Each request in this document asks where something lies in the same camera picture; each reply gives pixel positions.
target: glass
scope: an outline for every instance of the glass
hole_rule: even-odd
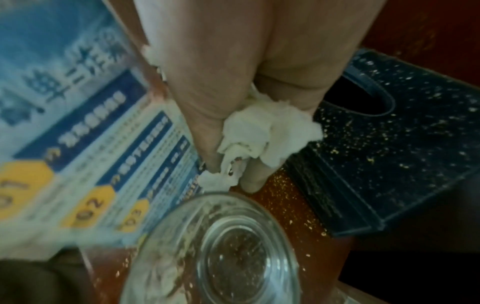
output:
[[[122,304],[297,304],[298,264],[277,221],[232,193],[196,196],[169,214],[132,265]]]

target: yellow number label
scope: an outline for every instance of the yellow number label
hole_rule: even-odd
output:
[[[77,207],[63,220],[63,227],[87,228],[96,224],[115,198],[111,186],[100,186],[92,190]]]
[[[0,170],[0,220],[20,212],[54,178],[42,161],[15,161]]]
[[[121,232],[134,232],[139,224],[145,218],[149,211],[149,201],[147,199],[139,200],[135,203],[128,215],[123,220],[122,224],[118,228]]]

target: wooden table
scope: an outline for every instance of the wooden table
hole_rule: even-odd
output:
[[[299,263],[302,303],[328,301],[352,243],[332,239],[285,171],[273,175],[258,193],[247,195],[263,205],[284,228]],[[87,266],[99,304],[119,302],[134,250],[89,250]]]

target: speckled box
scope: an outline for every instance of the speckled box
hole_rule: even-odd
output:
[[[324,141],[285,165],[333,236],[384,230],[479,170],[478,88],[368,50],[344,76],[373,98],[357,102],[353,94],[346,102],[328,93],[314,117]],[[354,93],[342,85],[337,92]],[[371,111],[379,100],[382,113]]]

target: white tissue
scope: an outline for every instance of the white tissue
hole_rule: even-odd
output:
[[[223,125],[218,153],[224,154],[220,173],[203,172],[198,184],[205,192],[228,191],[236,186],[250,158],[275,168],[310,141],[323,138],[322,127],[288,102],[274,102],[252,87],[241,111]]]

